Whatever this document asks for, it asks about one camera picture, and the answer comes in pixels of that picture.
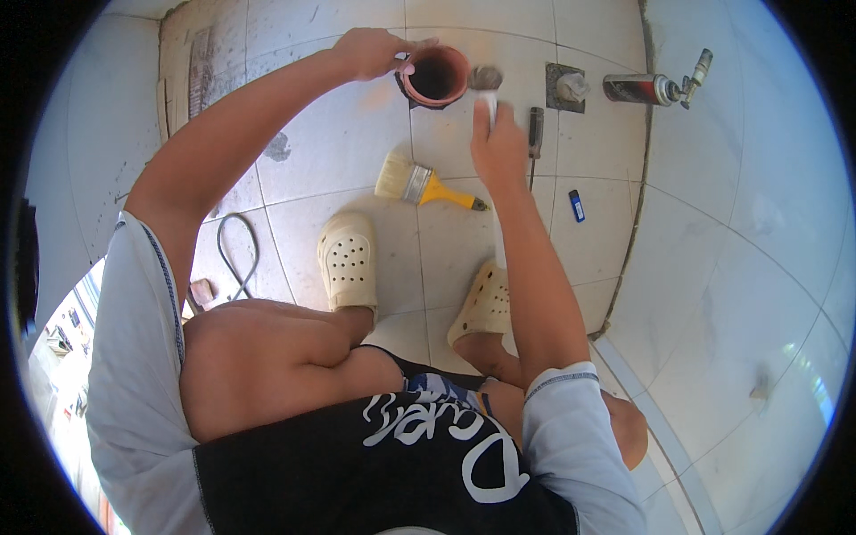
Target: clay pot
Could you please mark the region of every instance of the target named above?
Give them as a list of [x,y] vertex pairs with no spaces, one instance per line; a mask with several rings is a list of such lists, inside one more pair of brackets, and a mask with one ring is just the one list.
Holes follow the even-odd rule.
[[470,62],[458,49],[438,45],[415,52],[410,61],[416,71],[403,74],[405,94],[427,108],[445,108],[467,91]]

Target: yellow brush handle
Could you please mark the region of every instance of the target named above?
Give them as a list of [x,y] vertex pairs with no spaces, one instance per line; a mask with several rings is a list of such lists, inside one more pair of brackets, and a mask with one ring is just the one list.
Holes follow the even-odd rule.
[[425,191],[422,193],[422,199],[419,201],[419,204],[423,205],[429,200],[434,199],[450,200],[471,210],[476,198],[469,193],[456,192],[454,189],[445,187],[440,182],[440,179],[437,178],[437,173],[431,172],[431,178],[428,179],[428,185],[425,186]]

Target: lighter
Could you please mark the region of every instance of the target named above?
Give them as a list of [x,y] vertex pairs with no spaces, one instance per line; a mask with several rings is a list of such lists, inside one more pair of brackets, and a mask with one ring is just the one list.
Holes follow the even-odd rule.
[[568,197],[571,198],[571,206],[574,208],[574,217],[577,218],[577,223],[582,223],[586,220],[586,214],[583,212],[583,203],[580,200],[580,194],[573,189],[568,192]]

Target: paint brush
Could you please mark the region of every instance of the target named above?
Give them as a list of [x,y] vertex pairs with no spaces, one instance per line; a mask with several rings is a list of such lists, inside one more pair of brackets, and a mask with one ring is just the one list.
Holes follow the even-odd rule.
[[445,187],[434,169],[419,165],[394,152],[383,162],[383,169],[375,184],[375,195],[388,199],[401,199],[414,205],[429,200],[446,199],[475,211],[488,211],[490,206],[469,193]]

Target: cable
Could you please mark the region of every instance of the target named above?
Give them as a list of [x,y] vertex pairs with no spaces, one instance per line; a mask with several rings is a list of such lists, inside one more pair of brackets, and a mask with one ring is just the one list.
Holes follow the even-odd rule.
[[[253,267],[250,268],[250,272],[247,273],[247,276],[244,278],[243,281],[238,276],[238,273],[235,271],[235,267],[229,262],[229,259],[226,258],[226,255],[223,253],[223,246],[220,244],[220,237],[223,233],[223,225],[226,223],[226,220],[231,219],[232,217],[244,223],[244,226],[247,227],[247,231],[249,231],[250,233],[250,238],[253,239]],[[227,214],[226,217],[221,219],[220,226],[217,227],[217,250],[220,252],[220,258],[223,259],[223,262],[226,264],[226,267],[228,267],[229,271],[232,272],[232,276],[235,278],[238,284],[240,284],[240,287],[238,287],[238,291],[235,292],[235,296],[230,298],[229,300],[232,301],[238,299],[238,295],[240,295],[241,292],[244,293],[247,299],[252,299],[253,297],[247,291],[247,282],[250,280],[250,277],[253,276],[253,273],[256,272],[256,268],[259,267],[259,242],[256,240],[256,234],[253,232],[253,226],[250,224],[250,222],[247,221],[247,219],[241,214],[236,213]]]

